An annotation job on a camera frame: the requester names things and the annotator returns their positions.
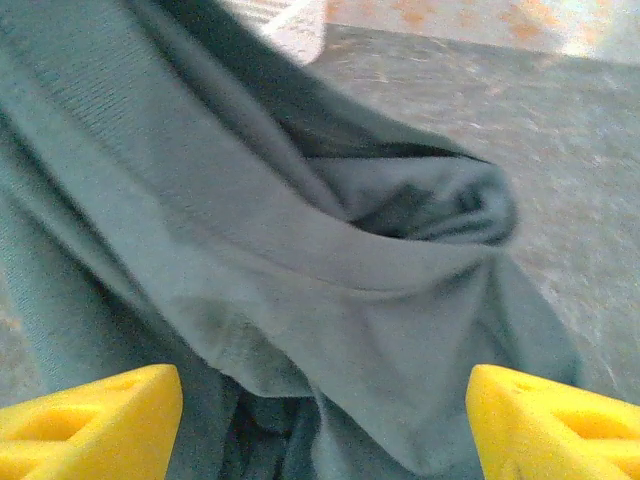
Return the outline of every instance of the green cloth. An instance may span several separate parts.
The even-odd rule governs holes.
[[[0,0],[0,112],[0,259],[48,386],[175,363],[169,479],[480,479],[474,365],[580,385],[502,172],[213,2]]]

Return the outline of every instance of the white object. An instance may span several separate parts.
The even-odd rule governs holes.
[[[229,9],[267,43],[298,64],[324,48],[327,0],[225,0]]]

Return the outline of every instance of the teal fabric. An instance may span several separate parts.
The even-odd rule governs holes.
[[[0,0],[0,112],[1,259],[49,388],[176,364],[170,479],[480,479],[474,365],[581,385],[502,172],[213,2]]]

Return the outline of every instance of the gray floor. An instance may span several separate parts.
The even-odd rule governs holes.
[[[312,68],[507,170],[515,257],[574,333],[594,389],[640,403],[640,68],[350,27],[330,27]],[[2,305],[0,406],[40,392]]]

